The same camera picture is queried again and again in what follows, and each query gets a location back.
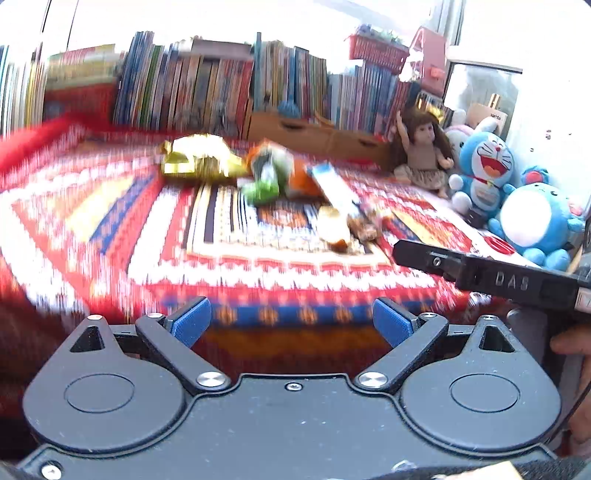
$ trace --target doll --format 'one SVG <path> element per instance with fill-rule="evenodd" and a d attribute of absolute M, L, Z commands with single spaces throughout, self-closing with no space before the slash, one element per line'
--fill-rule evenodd
<path fill-rule="evenodd" d="M 396 180 L 436 190 L 447 198 L 445 170 L 453 167 L 453 151 L 435 116 L 416 108 L 406 111 L 404 118 L 398 112 L 396 130 L 394 143 L 402 146 L 397 150 L 406 157 L 406 162 L 394 169 Z"/>

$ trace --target cardboard box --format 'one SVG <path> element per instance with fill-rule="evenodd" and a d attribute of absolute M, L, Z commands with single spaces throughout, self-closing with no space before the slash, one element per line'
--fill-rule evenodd
<path fill-rule="evenodd" d="M 500 135 L 505 128 L 505 122 L 507 121 L 507 114 L 500 110 L 495 110 L 481 103 L 473 103 L 470 105 L 466 114 L 466 125 L 472 128 L 476 128 L 477 125 L 484 120 L 487 116 L 493 117 L 499 124 L 497 129 L 493 132 L 495 135 Z"/>

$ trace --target gold wrapper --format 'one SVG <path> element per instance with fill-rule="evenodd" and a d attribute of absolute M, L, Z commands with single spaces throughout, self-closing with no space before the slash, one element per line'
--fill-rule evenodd
<path fill-rule="evenodd" d="M 166 177 L 215 183 L 250 175 L 246 162 L 231 152 L 222 137 L 189 135 L 164 142 L 162 149 L 161 169 Z"/>

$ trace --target red basket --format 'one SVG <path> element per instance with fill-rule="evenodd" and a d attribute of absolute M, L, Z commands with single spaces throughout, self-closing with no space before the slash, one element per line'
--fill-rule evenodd
<path fill-rule="evenodd" d="M 404 45 L 384 42 L 357 34 L 349 37 L 349 60 L 365 60 L 386 67 L 392 70 L 395 75 L 402 72 L 402 67 L 408 55 L 408 47 Z"/>

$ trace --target wooden drawer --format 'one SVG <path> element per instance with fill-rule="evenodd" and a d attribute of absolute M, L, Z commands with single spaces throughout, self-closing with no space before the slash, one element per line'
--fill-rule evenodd
<path fill-rule="evenodd" d="M 371 160 L 382 168 L 391 162 L 389 144 L 371 135 L 348 130 L 333 131 L 327 154 L 344 160 Z"/>
<path fill-rule="evenodd" d="M 302 120 L 283 118 L 273 113 L 253 112 L 248 140 L 260 142 L 266 138 L 294 151 L 326 155 L 332 133 L 331 128 Z"/>

